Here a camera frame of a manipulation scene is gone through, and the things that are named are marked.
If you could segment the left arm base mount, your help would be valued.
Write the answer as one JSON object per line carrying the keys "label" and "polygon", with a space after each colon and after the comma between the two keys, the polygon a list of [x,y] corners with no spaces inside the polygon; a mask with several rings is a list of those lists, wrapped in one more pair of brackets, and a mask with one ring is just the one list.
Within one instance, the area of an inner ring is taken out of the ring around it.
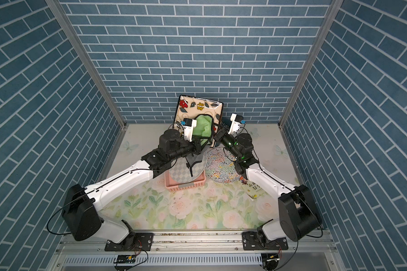
{"label": "left arm base mount", "polygon": [[114,243],[108,240],[106,242],[104,250],[107,252],[122,252],[122,251],[134,251],[144,250],[146,252],[151,250],[153,243],[154,233],[142,232],[142,233],[130,233],[120,243]]}

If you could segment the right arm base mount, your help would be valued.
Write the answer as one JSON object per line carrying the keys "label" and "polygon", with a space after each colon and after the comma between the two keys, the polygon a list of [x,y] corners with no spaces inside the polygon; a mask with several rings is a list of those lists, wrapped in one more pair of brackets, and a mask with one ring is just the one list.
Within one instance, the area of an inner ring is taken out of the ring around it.
{"label": "right arm base mount", "polygon": [[279,220],[270,220],[256,230],[242,233],[243,249],[252,250],[288,250],[287,236]]}

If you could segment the green microfiber cloth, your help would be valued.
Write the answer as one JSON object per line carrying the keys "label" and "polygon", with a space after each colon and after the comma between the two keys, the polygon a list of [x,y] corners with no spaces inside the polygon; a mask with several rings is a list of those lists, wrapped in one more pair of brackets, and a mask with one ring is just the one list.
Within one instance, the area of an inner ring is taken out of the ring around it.
{"label": "green microfiber cloth", "polygon": [[195,118],[196,127],[193,129],[192,139],[207,139],[213,134],[213,118],[209,115],[199,115]]}

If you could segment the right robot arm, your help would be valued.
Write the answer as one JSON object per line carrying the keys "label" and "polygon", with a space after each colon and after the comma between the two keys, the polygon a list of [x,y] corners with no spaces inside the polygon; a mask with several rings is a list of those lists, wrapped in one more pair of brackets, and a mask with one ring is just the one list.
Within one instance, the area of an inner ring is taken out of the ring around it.
{"label": "right robot arm", "polygon": [[264,169],[254,155],[250,134],[236,134],[220,126],[214,139],[235,157],[234,166],[240,176],[257,184],[278,201],[279,217],[257,229],[260,242],[279,238],[297,242],[322,225],[312,192],[305,185],[287,183]]}

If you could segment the round colourful squiggle plate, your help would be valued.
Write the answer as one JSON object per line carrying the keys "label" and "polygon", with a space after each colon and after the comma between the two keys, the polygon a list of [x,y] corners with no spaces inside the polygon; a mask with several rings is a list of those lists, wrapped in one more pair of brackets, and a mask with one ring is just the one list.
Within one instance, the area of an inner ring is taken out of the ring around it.
{"label": "round colourful squiggle plate", "polygon": [[241,176],[237,173],[234,165],[234,157],[224,148],[212,148],[207,152],[205,173],[219,184],[230,184],[239,181]]}

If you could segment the square flower plate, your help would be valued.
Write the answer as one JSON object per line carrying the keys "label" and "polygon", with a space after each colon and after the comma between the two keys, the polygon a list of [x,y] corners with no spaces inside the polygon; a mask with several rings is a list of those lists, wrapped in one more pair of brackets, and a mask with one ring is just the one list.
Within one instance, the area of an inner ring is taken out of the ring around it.
{"label": "square flower plate", "polygon": [[183,127],[180,123],[184,118],[195,119],[199,115],[209,115],[213,118],[213,134],[211,138],[205,139],[205,143],[207,143],[210,147],[214,147],[215,141],[213,137],[218,130],[222,111],[222,102],[181,95],[177,103],[176,115],[174,117],[174,129],[178,130],[181,137],[184,138]]}

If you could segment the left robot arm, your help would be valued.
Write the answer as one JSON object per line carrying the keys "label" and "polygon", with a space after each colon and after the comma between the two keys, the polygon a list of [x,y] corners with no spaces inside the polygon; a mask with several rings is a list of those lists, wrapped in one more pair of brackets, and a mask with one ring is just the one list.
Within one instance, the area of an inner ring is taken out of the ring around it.
{"label": "left robot arm", "polygon": [[134,236],[130,224],[103,218],[100,211],[125,192],[171,169],[173,161],[196,158],[210,142],[210,137],[198,135],[187,140],[178,130],[168,129],[160,136],[158,147],[129,168],[98,183],[69,188],[62,218],[74,240],[97,237],[129,246]]}

